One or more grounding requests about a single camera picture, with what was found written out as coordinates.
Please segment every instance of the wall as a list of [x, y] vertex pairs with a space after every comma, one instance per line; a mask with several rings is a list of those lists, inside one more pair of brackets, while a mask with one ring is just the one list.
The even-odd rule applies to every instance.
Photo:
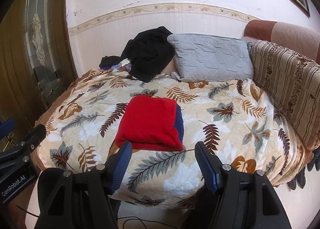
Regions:
[[[310, 15], [307, 17], [290, 0], [66, 0], [68, 28], [76, 29], [93, 19], [100, 20], [102, 15], [117, 10], [127, 10], [131, 7], [142, 7], [146, 4], [188, 3], [205, 4], [228, 8], [263, 20], [282, 21], [304, 26], [320, 32], [320, 15], [308, 0]], [[203, 34], [228, 34], [230, 37], [241, 37], [245, 24], [242, 23], [236, 31], [229, 33], [226, 28], [234, 27], [234, 20], [225, 20], [216, 16], [174, 16], [168, 13], [136, 16], [112, 23], [97, 25], [77, 34], [70, 34], [70, 43], [78, 75], [90, 68], [97, 68], [101, 57], [120, 55], [130, 38], [143, 30], [164, 25], [170, 31], [199, 32]]]

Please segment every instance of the striped fabric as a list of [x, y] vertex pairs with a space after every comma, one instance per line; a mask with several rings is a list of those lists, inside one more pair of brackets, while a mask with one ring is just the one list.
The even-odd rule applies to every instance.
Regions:
[[320, 145], [320, 66], [268, 41], [251, 49], [255, 83], [274, 99], [308, 150]]

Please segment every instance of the patterned cushion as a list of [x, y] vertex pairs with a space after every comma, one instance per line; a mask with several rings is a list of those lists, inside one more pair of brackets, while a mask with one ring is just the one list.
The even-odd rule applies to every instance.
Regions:
[[240, 39], [198, 34], [173, 34], [168, 42], [175, 48], [178, 73], [184, 82], [252, 79], [251, 43]]
[[320, 66], [268, 41], [251, 49], [253, 80], [273, 99], [308, 150], [320, 145]]

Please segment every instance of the black cable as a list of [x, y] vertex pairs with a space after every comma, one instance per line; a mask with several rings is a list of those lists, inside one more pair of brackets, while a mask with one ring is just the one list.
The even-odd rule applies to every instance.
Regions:
[[20, 206], [18, 206], [18, 205], [16, 205], [16, 206], [17, 206], [17, 208], [19, 208], [20, 210], [26, 212], [27, 214], [30, 214], [30, 215], [32, 215], [32, 216], [34, 216], [34, 217], [38, 217], [38, 218], [39, 218], [38, 215], [35, 215], [35, 214], [33, 214], [33, 213], [30, 213], [30, 212], [28, 212], [27, 210], [24, 210], [22, 207], [20, 207]]
[[[120, 217], [120, 218], [118, 218], [118, 220], [119, 220], [119, 219], [124, 219], [124, 218], [132, 218], [132, 217]], [[128, 219], [128, 220], [125, 220], [125, 222], [126, 222], [126, 221], [130, 221], [130, 220], [140, 220], [142, 223], [143, 223], [143, 221], [145, 221], [145, 222], [151, 222], [151, 223], [158, 223], [158, 224], [162, 224], [162, 225], [166, 225], [166, 226], [172, 227], [172, 228], [174, 228], [174, 229], [178, 229], [178, 228], [175, 227], [175, 226], [168, 225], [168, 224], [165, 224], [165, 223], [162, 223], [162, 222], [144, 220], [144, 219], [140, 219], [139, 217], [134, 217], [134, 218], [136, 218], [136, 219]]]

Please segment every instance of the floral wallpaper border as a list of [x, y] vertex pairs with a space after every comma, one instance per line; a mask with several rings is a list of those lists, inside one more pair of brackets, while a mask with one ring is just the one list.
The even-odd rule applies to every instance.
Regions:
[[224, 7], [211, 6], [205, 4], [191, 4], [191, 3], [162, 3], [162, 4], [149, 4], [121, 9], [118, 11], [110, 12], [87, 22], [84, 22], [76, 27], [69, 28], [69, 35], [75, 35], [86, 29], [90, 29], [94, 26], [101, 25], [107, 22], [118, 20], [125, 17], [132, 17], [143, 14], [153, 13], [202, 13], [208, 15], [217, 15], [228, 18], [233, 18], [242, 22], [248, 23], [251, 20], [259, 18], [241, 13], [239, 11], [228, 9]]

